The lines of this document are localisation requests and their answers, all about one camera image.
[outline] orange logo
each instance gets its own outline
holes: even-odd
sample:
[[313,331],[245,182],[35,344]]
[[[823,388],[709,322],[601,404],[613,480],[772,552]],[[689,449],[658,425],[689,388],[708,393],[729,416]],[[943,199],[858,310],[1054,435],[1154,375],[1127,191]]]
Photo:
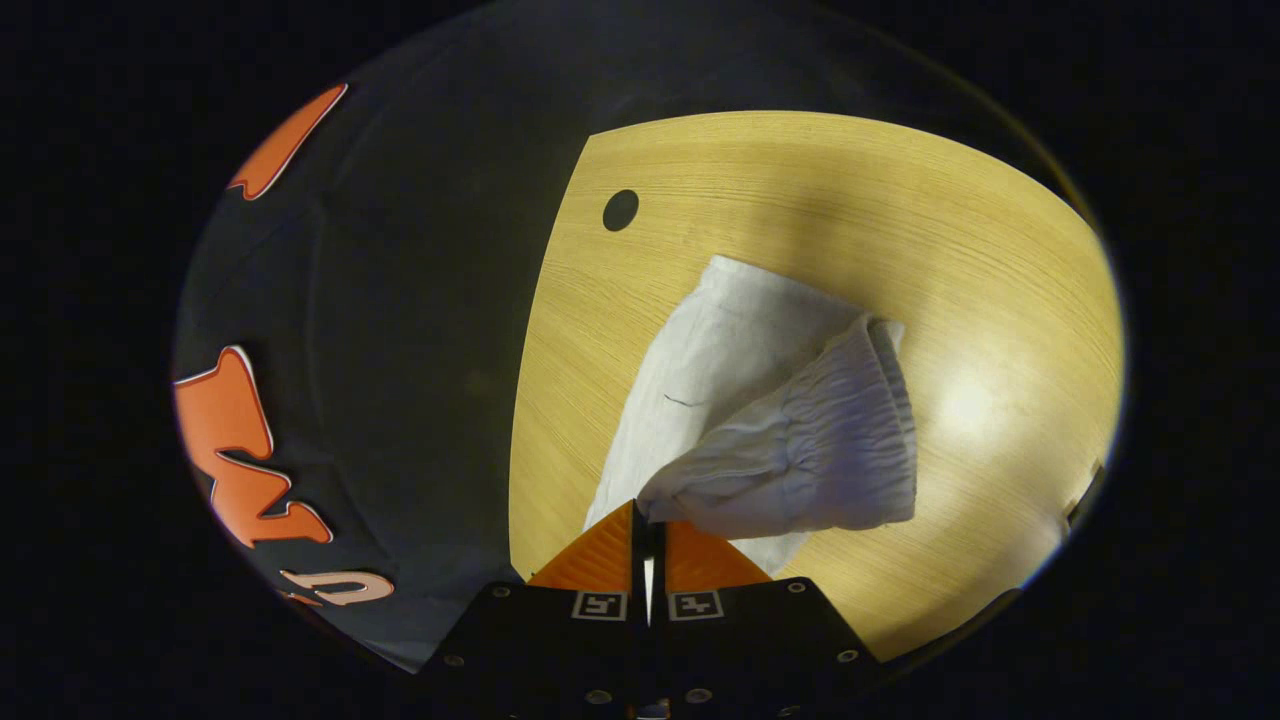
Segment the orange logo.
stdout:
[[273,452],[271,430],[253,384],[248,357],[238,346],[223,350],[212,370],[177,383],[182,439],[191,461],[214,478],[210,501],[227,529],[248,547],[257,541],[307,538],[330,542],[333,532],[303,502],[291,501],[279,515],[268,509],[289,491],[288,475],[228,457],[242,450],[259,460]]
[[346,95],[348,87],[347,83],[342,83],[293,113],[289,119],[284,120],[284,124],[275,128],[275,132],[262,145],[259,145],[257,150],[241,165],[227,188],[243,188],[244,200],[261,197],[275,184],[280,173],[284,172],[284,167],[293,159],[294,152],[311,135],[311,131],[320,124],[320,120],[329,114],[329,110],[338,104],[338,100]]

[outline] black fabric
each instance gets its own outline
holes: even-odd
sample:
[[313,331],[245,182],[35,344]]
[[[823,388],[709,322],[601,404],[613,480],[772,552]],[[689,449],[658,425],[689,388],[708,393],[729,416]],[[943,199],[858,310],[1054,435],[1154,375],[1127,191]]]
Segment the black fabric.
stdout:
[[502,3],[338,81],[349,91],[282,178],[218,205],[172,379],[244,347],[276,441],[260,465],[288,474],[285,500],[316,507],[335,539],[243,553],[283,591],[298,588],[280,569],[389,578],[387,598],[316,612],[406,669],[484,583],[518,582],[507,465],[521,347],[590,135],[724,110],[838,113],[951,137],[1064,193],[980,97],[804,5]]

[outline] wooden table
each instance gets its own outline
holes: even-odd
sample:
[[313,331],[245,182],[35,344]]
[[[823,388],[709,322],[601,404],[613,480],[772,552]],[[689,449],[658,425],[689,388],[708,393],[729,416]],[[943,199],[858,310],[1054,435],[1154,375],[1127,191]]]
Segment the wooden table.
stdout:
[[[605,229],[618,191],[635,219]],[[1092,229],[956,142],[842,115],[692,115],[593,136],[561,204],[524,348],[511,557],[525,577],[582,528],[654,334],[721,254],[906,324],[916,515],[817,533],[812,577],[881,660],[1028,580],[1116,428],[1116,288]]]

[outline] crumpled fabric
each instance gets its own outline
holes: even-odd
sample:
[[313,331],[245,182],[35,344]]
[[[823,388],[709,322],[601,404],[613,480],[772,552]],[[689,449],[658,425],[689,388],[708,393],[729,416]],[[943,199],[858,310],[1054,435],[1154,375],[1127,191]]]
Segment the crumpled fabric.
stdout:
[[645,354],[584,529],[637,498],[650,520],[690,519],[735,538],[777,577],[813,529],[910,518],[902,334],[900,323],[714,256]]

